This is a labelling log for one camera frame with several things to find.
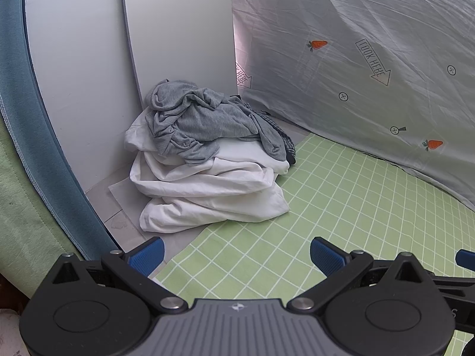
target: blue fabric trim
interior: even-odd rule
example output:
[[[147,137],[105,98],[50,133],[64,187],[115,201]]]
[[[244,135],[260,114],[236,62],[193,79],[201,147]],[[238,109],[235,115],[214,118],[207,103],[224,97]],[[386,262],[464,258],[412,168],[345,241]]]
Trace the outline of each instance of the blue fabric trim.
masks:
[[[0,111],[28,177],[85,259],[117,249],[87,200],[49,122],[34,75],[25,0],[0,0]]]

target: white garment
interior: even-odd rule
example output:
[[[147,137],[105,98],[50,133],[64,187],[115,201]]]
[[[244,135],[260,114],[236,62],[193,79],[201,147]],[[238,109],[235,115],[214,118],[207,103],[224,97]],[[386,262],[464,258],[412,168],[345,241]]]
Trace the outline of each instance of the white garment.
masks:
[[[153,198],[140,216],[144,231],[175,233],[227,219],[260,222],[289,211],[275,183],[288,162],[271,158],[258,141],[229,138],[220,138],[218,154],[201,165],[161,157],[145,122],[148,111],[125,134],[126,148],[139,150],[130,179]]]

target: metal screw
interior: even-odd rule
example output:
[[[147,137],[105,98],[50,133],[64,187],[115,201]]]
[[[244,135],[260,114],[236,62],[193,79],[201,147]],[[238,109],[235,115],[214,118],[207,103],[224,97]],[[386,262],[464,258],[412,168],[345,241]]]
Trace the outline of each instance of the metal screw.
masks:
[[[160,305],[165,309],[181,308],[184,301],[180,297],[165,297],[160,301]]]
[[[312,309],[314,305],[314,302],[307,297],[297,297],[292,300],[292,306],[298,310]]]

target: green checkered tablecloth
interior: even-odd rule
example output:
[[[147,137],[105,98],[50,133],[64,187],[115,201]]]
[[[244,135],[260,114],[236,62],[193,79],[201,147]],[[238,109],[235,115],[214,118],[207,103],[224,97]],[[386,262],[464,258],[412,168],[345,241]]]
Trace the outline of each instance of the green checkered tablecloth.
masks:
[[[279,176],[290,210],[260,223],[207,227],[155,281],[194,298],[281,298],[284,303],[324,278],[310,242],[322,236],[375,258],[414,253],[439,275],[471,277],[455,253],[475,248],[474,213],[444,191],[394,165],[317,135],[297,146],[297,164]],[[471,338],[457,333],[447,355]]]

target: blue textured pad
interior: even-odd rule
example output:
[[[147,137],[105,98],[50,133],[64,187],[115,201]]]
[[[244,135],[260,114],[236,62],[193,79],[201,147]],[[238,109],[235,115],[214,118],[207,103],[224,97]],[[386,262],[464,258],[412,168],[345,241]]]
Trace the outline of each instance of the blue textured pad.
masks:
[[[345,258],[315,238],[310,244],[310,258],[327,277],[346,265]]]
[[[148,277],[161,264],[165,256],[165,244],[158,239],[129,258],[127,263]]]
[[[475,271],[475,253],[460,249],[455,255],[455,263],[462,268]]]

